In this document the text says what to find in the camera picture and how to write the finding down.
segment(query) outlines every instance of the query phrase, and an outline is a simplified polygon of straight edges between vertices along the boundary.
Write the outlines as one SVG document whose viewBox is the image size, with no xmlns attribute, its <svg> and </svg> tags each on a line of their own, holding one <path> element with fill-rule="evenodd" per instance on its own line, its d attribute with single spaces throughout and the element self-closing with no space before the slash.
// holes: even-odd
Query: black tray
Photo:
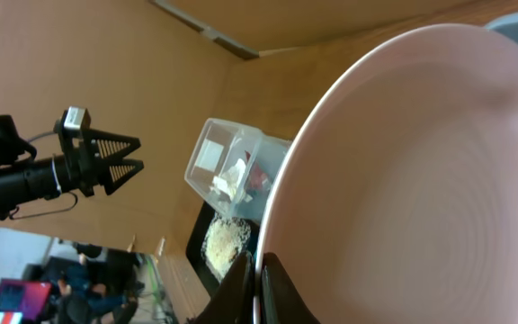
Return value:
<svg viewBox="0 0 518 324">
<path fill-rule="evenodd" d="M 203 203 L 197 221 L 195 221 L 195 227 L 189 237 L 187 243 L 187 249 L 185 254 L 189 263 L 191 263 L 195 273 L 201 280 L 203 287 L 207 290 L 210 296 L 213 296 L 219 288 L 219 281 L 215 278 L 211 270 L 205 264 L 201 256 L 201 248 L 203 246 L 203 240 L 207 229 L 209 228 L 213 217 L 215 216 L 215 210 L 209 206 L 206 202 Z M 259 238 L 259 226 L 250 220 L 246 220 L 246 223 L 251 227 L 251 235 L 249 237 L 249 243 L 247 244 L 246 250 L 251 252 L 252 255 L 257 251 L 257 240 Z"/>
</svg>

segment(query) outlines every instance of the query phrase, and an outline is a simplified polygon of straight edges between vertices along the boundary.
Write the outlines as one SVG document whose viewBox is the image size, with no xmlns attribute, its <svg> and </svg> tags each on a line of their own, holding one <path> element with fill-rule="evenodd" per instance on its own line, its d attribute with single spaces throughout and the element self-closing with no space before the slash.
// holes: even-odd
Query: cardboard wall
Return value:
<svg viewBox="0 0 518 324">
<path fill-rule="evenodd" d="M 168 0 L 255 50 L 314 44 L 473 0 Z"/>
<path fill-rule="evenodd" d="M 484 26 L 518 12 L 518 0 L 488 0 L 352 36 L 236 64 L 214 116 L 292 139 L 327 89 L 363 55 L 403 32 L 436 23 Z"/>
<path fill-rule="evenodd" d="M 80 199 L 70 212 L 0 226 L 153 253 L 178 216 L 179 195 L 202 200 L 183 180 L 228 68 L 239 59 L 147 1 L 0 0 L 0 114 L 21 136 L 50 131 L 69 105 L 89 108 L 92 128 L 137 136 L 131 158 L 145 170 L 112 196 Z M 57 138 L 35 142 L 60 154 Z M 23 214 L 65 208 L 71 197 L 22 206 Z"/>
</svg>

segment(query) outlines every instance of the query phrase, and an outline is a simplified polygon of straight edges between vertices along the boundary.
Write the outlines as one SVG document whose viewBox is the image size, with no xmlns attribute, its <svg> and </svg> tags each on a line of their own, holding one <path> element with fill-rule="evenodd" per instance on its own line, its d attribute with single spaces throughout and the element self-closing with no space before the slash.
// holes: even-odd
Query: black cable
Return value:
<svg viewBox="0 0 518 324">
<path fill-rule="evenodd" d="M 31 143 L 31 142 L 33 142 L 33 141 L 35 141 L 35 140 L 38 140 L 38 139 L 44 138 L 44 137 L 46 137 L 46 136 L 51 136 L 51 135 L 53 135 L 53 134 L 55 134 L 55 131 L 53 131 L 53 130 L 46 131 L 46 132 L 42 132 L 42 133 L 41 133 L 41 134 L 39 134 L 39 135 L 33 136 L 33 137 L 32 137 L 32 138 L 30 138 L 30 139 L 27 139 L 27 140 L 26 140 L 26 142 Z"/>
<path fill-rule="evenodd" d="M 19 218 L 15 218 L 14 215 L 19 211 L 19 206 L 17 206 L 17 208 L 15 208 L 15 210 L 12 213 L 9 214 L 9 219 L 12 220 L 12 221 L 16 221 L 16 220 L 22 220 L 22 219 L 27 219 L 27 218 L 33 218 L 33 217 L 40 217 L 40 216 L 50 215 L 50 214 L 54 214 L 54 213 L 69 212 L 69 211 L 71 211 L 72 209 L 75 208 L 75 206 L 79 202 L 79 197 L 77 197 L 77 195 L 74 194 L 74 193 L 64 193 L 64 194 L 71 194 L 73 196 L 73 198 L 74 198 L 73 204 L 70 207 L 67 207 L 67 208 L 62 209 L 62 210 L 40 212 L 40 213 L 36 213 L 36 214 L 32 214 L 32 215 L 25 215 L 25 216 L 22 216 L 22 217 L 19 217 Z"/>
</svg>

